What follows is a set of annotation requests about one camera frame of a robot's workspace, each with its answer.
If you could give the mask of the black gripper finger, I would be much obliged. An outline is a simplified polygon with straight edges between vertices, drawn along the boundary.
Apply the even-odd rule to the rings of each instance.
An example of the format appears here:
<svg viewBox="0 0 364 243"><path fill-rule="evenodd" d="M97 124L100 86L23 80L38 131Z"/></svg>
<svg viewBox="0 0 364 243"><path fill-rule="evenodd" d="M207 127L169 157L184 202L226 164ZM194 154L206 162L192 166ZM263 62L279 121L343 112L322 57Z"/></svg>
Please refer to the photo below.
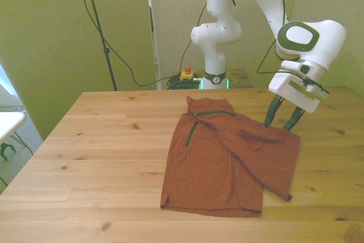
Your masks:
<svg viewBox="0 0 364 243"><path fill-rule="evenodd" d="M268 107L268 111L264 120L264 126L269 127L276 115L276 112L280 108L281 104L283 103L283 97L279 95L274 95L274 98L272 99L270 106Z"/></svg>
<svg viewBox="0 0 364 243"><path fill-rule="evenodd" d="M291 118L283 126L283 129L286 131L290 131L299 122L304 113L305 110L297 106L296 109L293 111Z"/></svg>

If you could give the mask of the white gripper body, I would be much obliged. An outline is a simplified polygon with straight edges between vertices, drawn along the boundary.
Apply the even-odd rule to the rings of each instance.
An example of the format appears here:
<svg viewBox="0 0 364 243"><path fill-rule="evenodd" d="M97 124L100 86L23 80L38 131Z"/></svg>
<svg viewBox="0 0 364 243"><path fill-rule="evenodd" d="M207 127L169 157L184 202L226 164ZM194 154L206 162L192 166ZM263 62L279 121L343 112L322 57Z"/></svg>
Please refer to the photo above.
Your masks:
<svg viewBox="0 0 364 243"><path fill-rule="evenodd" d="M321 88L318 85L305 83L299 76L283 70L273 76L268 89L308 113L313 113L321 100Z"/></svg>

